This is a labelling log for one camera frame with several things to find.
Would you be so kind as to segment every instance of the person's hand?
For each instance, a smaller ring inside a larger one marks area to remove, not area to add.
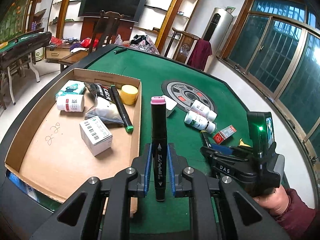
[[[281,215],[288,207],[289,197],[281,185],[274,193],[253,198],[261,207],[269,210],[271,216]]]

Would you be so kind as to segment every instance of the cardboard tray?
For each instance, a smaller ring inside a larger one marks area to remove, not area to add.
[[[118,89],[128,84],[138,88],[136,103],[125,106],[134,126],[132,134],[124,127],[108,127],[113,134],[111,148],[92,155],[81,138],[79,123],[94,104],[88,90],[84,94],[84,112],[59,111],[55,94],[68,80],[100,83]],[[35,104],[16,133],[5,166],[22,181],[63,203],[87,179],[113,177],[130,167],[139,156],[141,122],[141,82],[139,79],[93,71],[72,69],[62,76]],[[137,199],[131,200],[131,215],[137,211]]]

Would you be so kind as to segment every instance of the white plastic bottle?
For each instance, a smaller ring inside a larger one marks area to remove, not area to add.
[[[66,112],[83,112],[84,95],[65,95],[57,98],[57,109]]]
[[[213,122],[193,111],[187,113],[184,122],[199,130],[205,130],[207,133],[213,133],[216,128]]]
[[[213,122],[217,117],[217,114],[214,111],[210,110],[209,107],[201,103],[199,100],[195,100],[190,109],[191,111],[206,117],[211,122]]]

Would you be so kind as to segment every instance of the white medicine bottle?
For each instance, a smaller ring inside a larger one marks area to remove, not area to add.
[[[207,107],[205,104],[201,103],[199,100],[195,100],[193,102],[190,110],[199,114],[199,115],[206,117],[211,122],[213,122],[217,117],[217,114],[214,111],[210,110],[209,107]]]
[[[190,124],[192,127],[198,130],[205,130],[207,133],[213,133],[216,129],[216,125],[210,122],[202,115],[199,115],[193,111],[189,111],[184,119],[186,124]]]

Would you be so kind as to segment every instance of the green marker cap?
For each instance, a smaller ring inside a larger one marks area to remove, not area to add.
[[[125,130],[126,130],[127,132],[133,132],[133,126],[132,126],[132,125],[127,126],[127,127],[125,128]]]

